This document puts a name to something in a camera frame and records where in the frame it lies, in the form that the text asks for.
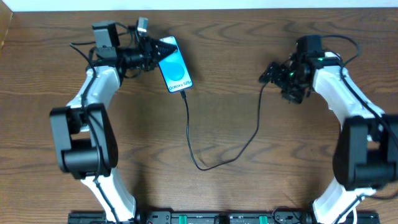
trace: phone screen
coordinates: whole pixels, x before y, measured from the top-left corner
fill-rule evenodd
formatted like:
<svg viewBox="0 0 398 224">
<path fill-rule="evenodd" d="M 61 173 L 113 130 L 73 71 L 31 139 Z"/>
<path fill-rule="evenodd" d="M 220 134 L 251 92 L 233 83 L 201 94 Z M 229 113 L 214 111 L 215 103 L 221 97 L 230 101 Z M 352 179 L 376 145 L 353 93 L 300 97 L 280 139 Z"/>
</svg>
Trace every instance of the phone screen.
<svg viewBox="0 0 398 224">
<path fill-rule="evenodd" d="M 177 46 L 177 51 L 159 62 L 159 68 L 162 72 L 164 82 L 169 92 L 184 90 L 193 86 L 191 77 L 189 76 L 187 67 L 177 41 L 173 36 L 165 37 L 161 41 L 174 44 Z"/>
</svg>

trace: wooden surface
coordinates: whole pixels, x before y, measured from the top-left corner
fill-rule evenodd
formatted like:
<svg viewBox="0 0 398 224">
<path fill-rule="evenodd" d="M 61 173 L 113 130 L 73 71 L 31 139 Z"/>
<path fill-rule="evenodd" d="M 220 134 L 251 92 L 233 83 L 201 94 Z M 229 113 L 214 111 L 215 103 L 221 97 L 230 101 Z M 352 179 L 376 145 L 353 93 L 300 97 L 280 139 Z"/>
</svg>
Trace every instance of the wooden surface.
<svg viewBox="0 0 398 224">
<path fill-rule="evenodd" d="M 195 83 L 187 91 L 192 146 L 209 166 L 233 157 L 252 135 L 259 75 L 272 60 L 285 60 L 305 34 L 357 40 L 363 54 L 348 66 L 353 80 L 385 112 L 398 113 L 397 9 L 15 13 L 0 59 L 0 222 L 65 223 L 72 210 L 101 210 L 85 186 L 59 170 L 49 112 L 66 105 L 85 79 L 86 62 L 68 43 L 92 40 L 93 22 L 133 24 L 139 16 L 149 18 L 151 36 L 178 39 Z M 340 40 L 325 47 L 343 58 L 354 52 Z M 303 208 L 333 178 L 339 124 L 316 94 L 290 105 L 269 85 L 257 137 L 238 161 L 209 172 L 191 161 L 183 101 L 167 92 L 158 69 L 126 80 L 108 113 L 118 166 L 139 205 Z M 360 209 L 396 223 L 397 206 L 366 200 Z"/>
<path fill-rule="evenodd" d="M 3 1 L 0 1 L 0 53 L 11 22 L 11 17 L 11 10 L 3 3 Z"/>
</svg>

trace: phone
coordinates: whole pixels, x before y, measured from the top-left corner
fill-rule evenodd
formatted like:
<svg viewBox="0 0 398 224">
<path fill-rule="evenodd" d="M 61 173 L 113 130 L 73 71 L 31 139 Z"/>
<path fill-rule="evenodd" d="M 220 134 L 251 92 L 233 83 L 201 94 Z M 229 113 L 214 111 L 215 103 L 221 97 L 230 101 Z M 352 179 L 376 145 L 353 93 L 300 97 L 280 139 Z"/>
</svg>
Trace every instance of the phone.
<svg viewBox="0 0 398 224">
<path fill-rule="evenodd" d="M 180 48 L 178 47 L 175 37 L 165 37 L 161 41 L 174 44 L 177 46 L 177 51 L 167 56 L 159 62 L 159 68 L 162 72 L 164 82 L 170 93 L 181 91 L 193 86 L 191 77 L 189 76 L 187 67 L 185 66 L 184 59 Z"/>
</svg>

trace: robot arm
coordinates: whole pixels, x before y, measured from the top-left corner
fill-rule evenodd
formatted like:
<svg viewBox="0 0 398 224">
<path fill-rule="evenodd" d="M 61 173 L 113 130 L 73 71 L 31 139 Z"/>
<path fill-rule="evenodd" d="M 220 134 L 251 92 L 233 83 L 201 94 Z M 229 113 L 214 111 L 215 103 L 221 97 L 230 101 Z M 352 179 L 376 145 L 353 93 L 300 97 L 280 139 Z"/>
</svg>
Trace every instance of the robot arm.
<svg viewBox="0 0 398 224">
<path fill-rule="evenodd" d="M 177 47 L 147 36 L 147 19 L 142 17 L 137 27 L 128 28 L 135 36 L 136 46 L 119 47 L 116 24 L 93 24 L 98 60 L 88 67 L 86 81 L 77 96 L 66 107 L 51 111 L 50 122 L 61 170 L 70 172 L 90 188 L 103 206 L 107 221 L 130 223 L 143 218 L 137 217 L 136 200 L 127 191 L 116 167 L 118 147 L 106 109 L 127 69 L 153 70 Z M 89 139 L 72 139 L 71 135 L 85 131 L 90 132 Z"/>
<path fill-rule="evenodd" d="M 341 124 L 341 133 L 333 156 L 335 178 L 310 206 L 304 223 L 340 223 L 366 196 L 376 193 L 388 182 L 398 179 L 398 151 L 390 135 L 374 115 L 362 106 L 341 79 L 343 62 L 339 55 L 322 50 L 322 37 L 304 36 L 297 40 L 297 52 L 290 65 L 272 62 L 260 76 L 262 83 L 272 82 L 282 89 L 282 97 L 300 104 L 308 90 L 320 94 Z M 355 93 L 390 127 L 398 125 L 398 116 L 388 116 L 374 105 L 350 79 L 344 79 Z M 368 151 L 368 141 L 380 143 L 379 150 Z"/>
</svg>

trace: white background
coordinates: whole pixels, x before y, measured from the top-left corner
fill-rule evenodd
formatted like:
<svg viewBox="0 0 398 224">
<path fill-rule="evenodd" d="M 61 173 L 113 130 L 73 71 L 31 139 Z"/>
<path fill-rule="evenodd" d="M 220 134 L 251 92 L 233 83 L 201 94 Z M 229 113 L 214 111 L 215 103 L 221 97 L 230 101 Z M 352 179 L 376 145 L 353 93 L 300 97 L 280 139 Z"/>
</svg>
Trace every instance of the white background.
<svg viewBox="0 0 398 224">
<path fill-rule="evenodd" d="M 398 0 L 3 0 L 14 12 L 398 7 Z"/>
</svg>

